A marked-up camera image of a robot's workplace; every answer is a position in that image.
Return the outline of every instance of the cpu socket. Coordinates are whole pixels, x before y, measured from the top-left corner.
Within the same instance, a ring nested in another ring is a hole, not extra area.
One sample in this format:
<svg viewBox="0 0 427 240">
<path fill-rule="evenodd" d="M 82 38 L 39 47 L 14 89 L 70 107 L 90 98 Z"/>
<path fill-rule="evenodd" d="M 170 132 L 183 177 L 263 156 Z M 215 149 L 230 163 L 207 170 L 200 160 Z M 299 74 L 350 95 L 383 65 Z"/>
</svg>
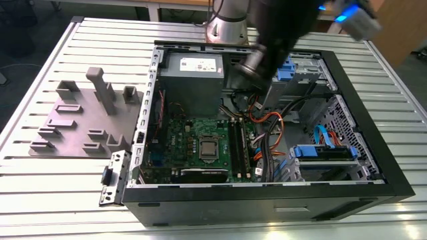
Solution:
<svg viewBox="0 0 427 240">
<path fill-rule="evenodd" d="M 211 164 L 219 157 L 219 139 L 215 137 L 199 137 L 199 159 Z"/>
</svg>

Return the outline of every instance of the floor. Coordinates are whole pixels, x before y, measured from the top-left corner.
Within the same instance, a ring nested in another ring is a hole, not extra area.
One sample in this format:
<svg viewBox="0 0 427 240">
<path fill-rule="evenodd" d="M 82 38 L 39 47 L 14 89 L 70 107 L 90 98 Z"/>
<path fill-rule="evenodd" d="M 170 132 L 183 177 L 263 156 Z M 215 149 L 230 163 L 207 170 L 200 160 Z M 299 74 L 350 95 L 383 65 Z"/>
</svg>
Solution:
<svg viewBox="0 0 427 240">
<path fill-rule="evenodd" d="M 150 19 L 148 11 L 144 8 L 136 9 L 128 6 L 110 5 L 96 5 L 96 8 L 94 8 L 94 6 L 94 4 L 63 2 L 62 11 L 55 12 L 48 1 L 35 1 L 34 11 L 38 17 L 38 25 L 27 29 L 36 46 L 35 52 L 26 57 L 14 58 L 0 51 L 0 73 L 8 79 L 8 84 L 0 87 L 0 131 L 8 123 L 8 119 L 38 76 L 40 66 L 50 56 L 70 24 L 71 18 L 74 16 L 86 16 L 92 18 L 138 20 L 139 16 L 140 20 Z M 200 24 L 206 18 L 207 13 L 202 11 L 194 12 L 172 9 L 162 11 L 162 20 L 164 22 Z M 397 69 L 397 72 L 421 104 L 427 109 L 427 95 L 425 94 L 427 89 L 427 63 L 419 61 L 415 56 L 411 55 Z"/>
</svg>

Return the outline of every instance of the ram slot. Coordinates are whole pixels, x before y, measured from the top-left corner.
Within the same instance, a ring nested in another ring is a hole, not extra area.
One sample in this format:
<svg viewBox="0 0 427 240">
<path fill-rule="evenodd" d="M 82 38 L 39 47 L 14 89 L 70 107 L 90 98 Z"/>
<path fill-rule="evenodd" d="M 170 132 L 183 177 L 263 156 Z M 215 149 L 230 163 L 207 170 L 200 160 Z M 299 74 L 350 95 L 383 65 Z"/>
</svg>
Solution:
<svg viewBox="0 0 427 240">
<path fill-rule="evenodd" d="M 239 167 L 240 167 L 240 173 L 242 175 L 247 175 L 247 163 L 246 163 L 246 139 L 244 139 L 244 135 L 243 135 L 243 128 L 242 128 L 242 124 L 240 122 L 235 123 L 235 134 L 236 134 L 236 150 L 238 150 L 238 161 L 239 161 Z"/>
<path fill-rule="evenodd" d="M 236 126 L 235 122 L 228 122 L 228 149 L 230 149 L 230 156 L 231 156 L 231 172 L 232 176 L 238 176 L 240 174 L 240 162 L 239 162 L 239 151 L 238 151 L 238 138 L 236 138 Z"/>
<path fill-rule="evenodd" d="M 247 126 L 246 126 L 246 122 L 242 119 L 240 120 L 240 124 L 242 124 L 242 138 L 243 138 L 243 150 L 244 150 L 244 169 L 246 169 L 246 177 L 251 178 L 251 171 L 250 171 L 250 152 L 248 152 L 248 140 L 247 140 Z"/>
</svg>

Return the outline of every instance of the open computer tower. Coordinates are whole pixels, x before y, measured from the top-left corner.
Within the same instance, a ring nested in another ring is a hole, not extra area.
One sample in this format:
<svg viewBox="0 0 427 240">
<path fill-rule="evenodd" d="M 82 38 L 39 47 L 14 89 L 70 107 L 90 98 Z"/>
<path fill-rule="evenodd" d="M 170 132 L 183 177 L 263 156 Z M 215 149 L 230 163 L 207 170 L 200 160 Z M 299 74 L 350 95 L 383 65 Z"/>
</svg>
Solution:
<svg viewBox="0 0 427 240">
<path fill-rule="evenodd" d="M 99 202 L 146 226 L 339 220 L 415 194 L 334 52 L 294 49 L 258 91 L 235 68 L 252 50 L 155 42 L 131 152 L 111 156 Z M 326 97 L 294 102 L 310 95 Z"/>
</svg>

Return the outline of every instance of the slotted aluminum surface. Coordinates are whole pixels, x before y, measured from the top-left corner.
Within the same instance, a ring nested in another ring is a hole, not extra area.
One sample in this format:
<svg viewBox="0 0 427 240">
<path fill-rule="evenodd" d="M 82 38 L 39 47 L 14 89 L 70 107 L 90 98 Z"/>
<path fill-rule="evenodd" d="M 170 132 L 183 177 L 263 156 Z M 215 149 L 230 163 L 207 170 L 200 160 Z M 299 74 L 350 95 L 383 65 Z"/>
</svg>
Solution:
<svg viewBox="0 0 427 240">
<path fill-rule="evenodd" d="M 254 43 L 256 31 L 248 31 Z M 370 42 L 312 33 L 296 45 L 335 51 L 417 196 L 340 221 L 146 228 L 126 207 L 99 208 L 108 159 L 36 158 L 30 142 L 46 121 L 60 80 L 94 88 L 88 67 L 104 80 L 144 91 L 154 40 L 204 41 L 191 24 L 86 18 L 71 23 L 0 135 L 0 236 L 127 239 L 427 239 L 426 113 Z"/>
</svg>

